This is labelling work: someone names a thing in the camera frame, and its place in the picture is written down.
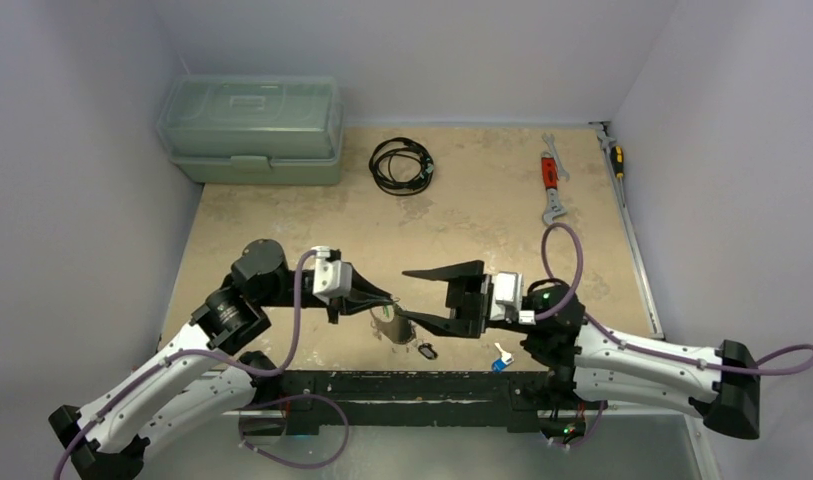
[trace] gray wall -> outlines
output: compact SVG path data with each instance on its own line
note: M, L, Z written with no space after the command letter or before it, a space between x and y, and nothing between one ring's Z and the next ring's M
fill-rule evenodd
M153 125L182 70L146 0L0 0L0 478L154 349L199 189Z
M332 74L353 122L611 118L675 0L155 0L194 72Z
M613 131L669 338L813 342L813 0L680 2ZM813 370L763 385L724 477L813 479Z

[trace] gray floor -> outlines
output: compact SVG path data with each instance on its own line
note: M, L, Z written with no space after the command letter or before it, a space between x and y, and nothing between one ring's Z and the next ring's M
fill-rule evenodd
M608 416L592 440L570 454L538 434L500 428L355 427L334 465L294 470L238 448L236 418L192 432L145 467L139 479L700 479L682 416ZM312 462L335 451L343 430L285 437L268 451Z

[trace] plastic storage box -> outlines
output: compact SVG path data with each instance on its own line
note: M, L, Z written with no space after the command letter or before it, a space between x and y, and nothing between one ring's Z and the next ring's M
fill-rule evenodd
M342 110L331 77L184 75L158 129L196 182L328 185L341 178Z

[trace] tabletop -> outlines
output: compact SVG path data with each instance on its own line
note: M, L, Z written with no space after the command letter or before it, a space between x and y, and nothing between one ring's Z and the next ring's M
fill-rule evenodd
M404 309L443 316L446 284L405 277L402 271L483 260L488 272L523 273L525 285L544 278L539 250L547 197L540 153L545 150L542 134L548 131L555 135L559 157L571 176L559 182L568 213L557 220L568 223L583 244L578 297L602 323L650 336L650 315L594 130L350 127L338 185L204 187L161 345L219 287L244 246L260 238L280 242L291 269L312 246L338 248L343 260L399 297ZM397 136L422 143L435 161L433 182L419 195L386 195L368 171L374 147ZM408 168L397 165L395 170ZM567 235L551 235L549 252L554 273L570 282L576 261ZM246 350L261 350L280 364L288 352L292 312L266 311L273 325ZM373 316L385 320L374 310L342 317L332 325L323 310L304 310L291 368L487 370L498 358L495 342L514 355L509 370L543 368L523 351L523 336L516 333L489 330L479 339L438 338L418 327L413 340L397 345L381 334ZM435 360L417 351L423 342L433 345Z

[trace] coiled black cable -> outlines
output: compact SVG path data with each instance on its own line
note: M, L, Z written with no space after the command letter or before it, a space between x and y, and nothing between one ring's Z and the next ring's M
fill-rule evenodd
M403 146L385 150L391 143L402 143ZM409 180L395 179L391 173L391 162L398 157L417 162L420 166L418 173ZM383 172L383 162L388 164L385 172ZM368 160L368 170L371 171L374 182L380 190L396 197L408 197L417 195L430 186L435 165L426 147L411 138L395 137L377 145Z

